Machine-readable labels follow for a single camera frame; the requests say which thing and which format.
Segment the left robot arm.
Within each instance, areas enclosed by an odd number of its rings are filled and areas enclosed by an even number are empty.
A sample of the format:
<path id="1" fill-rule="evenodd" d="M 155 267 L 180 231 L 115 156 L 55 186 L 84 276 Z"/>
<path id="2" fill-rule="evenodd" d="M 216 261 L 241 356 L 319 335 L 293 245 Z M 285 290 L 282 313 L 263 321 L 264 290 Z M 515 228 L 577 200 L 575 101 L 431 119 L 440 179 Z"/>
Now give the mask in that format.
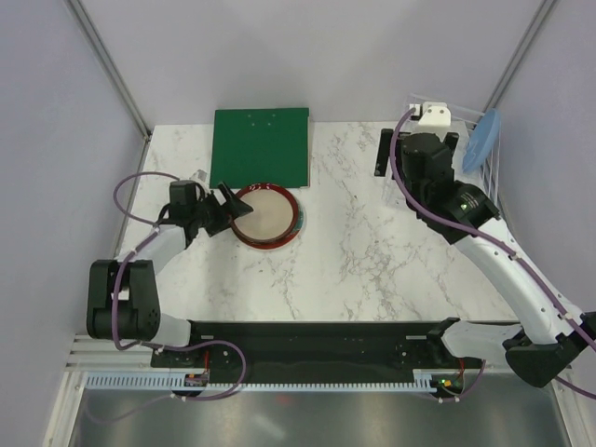
<path id="1" fill-rule="evenodd" d="M 184 366 L 203 359 L 204 344 L 191 335 L 191 322 L 160 310 L 156 276 L 200 232 L 213 237 L 253 212 L 225 183 L 218 189 L 223 201 L 195 181 L 172 182 L 169 202 L 149 234 L 126 254 L 91 265 L 86 318 L 91 338 L 111 340 L 118 350 L 136 344 L 172 348 Z"/>

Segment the dark red plate front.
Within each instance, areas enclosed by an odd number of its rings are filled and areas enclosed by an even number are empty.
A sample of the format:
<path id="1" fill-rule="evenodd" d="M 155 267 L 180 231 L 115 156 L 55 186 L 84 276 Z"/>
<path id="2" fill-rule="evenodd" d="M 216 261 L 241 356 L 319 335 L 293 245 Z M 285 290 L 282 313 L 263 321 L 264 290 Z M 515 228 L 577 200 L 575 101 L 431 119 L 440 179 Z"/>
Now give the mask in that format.
<path id="1" fill-rule="evenodd" d="M 266 251 L 266 250 L 274 250 L 277 248 L 281 248 L 281 247 L 289 244 L 298 236 L 299 233 L 300 233 L 299 230 L 295 230 L 283 238 L 276 239 L 273 242 L 268 242 L 268 243 L 249 241 L 247 238 L 240 236 L 240 235 L 237 235 L 237 238 L 244 244 L 248 245 L 249 247 L 252 247 L 257 250 Z"/>

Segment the dark red plate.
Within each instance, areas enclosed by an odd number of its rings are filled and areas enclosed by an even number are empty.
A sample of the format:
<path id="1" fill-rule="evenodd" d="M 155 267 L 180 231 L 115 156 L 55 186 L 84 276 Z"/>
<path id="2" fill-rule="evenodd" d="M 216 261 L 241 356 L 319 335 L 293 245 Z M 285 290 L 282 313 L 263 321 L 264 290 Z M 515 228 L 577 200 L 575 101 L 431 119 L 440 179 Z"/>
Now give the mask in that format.
<path id="1" fill-rule="evenodd" d="M 298 236 L 299 233 L 300 233 L 299 230 L 295 230 L 283 238 L 276 239 L 273 242 L 268 242 L 268 243 L 249 241 L 247 238 L 240 236 L 240 235 L 237 235 L 237 238 L 244 244 L 248 245 L 249 247 L 252 247 L 257 250 L 266 251 L 266 250 L 274 250 L 277 248 L 281 248 L 281 247 L 289 244 Z"/>
<path id="2" fill-rule="evenodd" d="M 251 245 L 274 245 L 288 237 L 299 222 L 300 205 L 287 189 L 272 183 L 254 183 L 236 193 L 252 211 L 232 223 L 235 235 Z"/>

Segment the blue plate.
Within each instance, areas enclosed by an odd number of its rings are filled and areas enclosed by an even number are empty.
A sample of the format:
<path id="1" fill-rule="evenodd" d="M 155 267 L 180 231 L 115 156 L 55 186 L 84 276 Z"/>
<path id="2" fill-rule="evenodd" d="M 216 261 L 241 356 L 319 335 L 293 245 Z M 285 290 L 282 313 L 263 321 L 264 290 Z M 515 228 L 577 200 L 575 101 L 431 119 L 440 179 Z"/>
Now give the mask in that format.
<path id="1" fill-rule="evenodd" d="M 494 149 L 500 127 L 500 112 L 495 108 L 488 110 L 469 137 L 462 161 L 464 173 L 470 173 L 483 165 Z"/>

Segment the red and teal floral plate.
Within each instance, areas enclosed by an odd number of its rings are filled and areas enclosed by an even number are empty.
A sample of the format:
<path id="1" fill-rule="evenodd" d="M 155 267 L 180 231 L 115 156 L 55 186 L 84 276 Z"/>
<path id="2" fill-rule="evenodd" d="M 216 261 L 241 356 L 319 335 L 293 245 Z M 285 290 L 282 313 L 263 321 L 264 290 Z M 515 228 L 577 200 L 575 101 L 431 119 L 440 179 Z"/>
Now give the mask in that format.
<path id="1" fill-rule="evenodd" d="M 290 233 L 292 231 L 295 231 L 295 230 L 299 230 L 301 232 L 302 229 L 303 229 L 303 227 L 304 227 L 304 225 L 305 225 L 305 212 L 304 212 L 303 209 L 300 209 L 299 216 L 298 216 L 298 219 L 296 221 L 296 224 L 294 225 L 294 227 L 290 231 Z"/>

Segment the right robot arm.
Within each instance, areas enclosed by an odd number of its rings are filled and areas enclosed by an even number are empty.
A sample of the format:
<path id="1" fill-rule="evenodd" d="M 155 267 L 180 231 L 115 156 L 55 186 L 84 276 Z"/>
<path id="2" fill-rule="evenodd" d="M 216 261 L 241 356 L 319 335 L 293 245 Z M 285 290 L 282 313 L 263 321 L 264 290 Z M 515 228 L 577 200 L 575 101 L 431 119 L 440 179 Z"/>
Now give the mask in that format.
<path id="1" fill-rule="evenodd" d="M 430 334 L 428 359 L 506 364 L 525 383 L 543 387 L 595 344 L 595 315 L 563 300 L 525 256 L 505 240 L 508 226 L 475 184 L 454 177 L 458 136 L 383 129 L 375 169 L 388 174 L 417 219 L 463 253 L 513 310 L 510 325 L 447 318 Z"/>

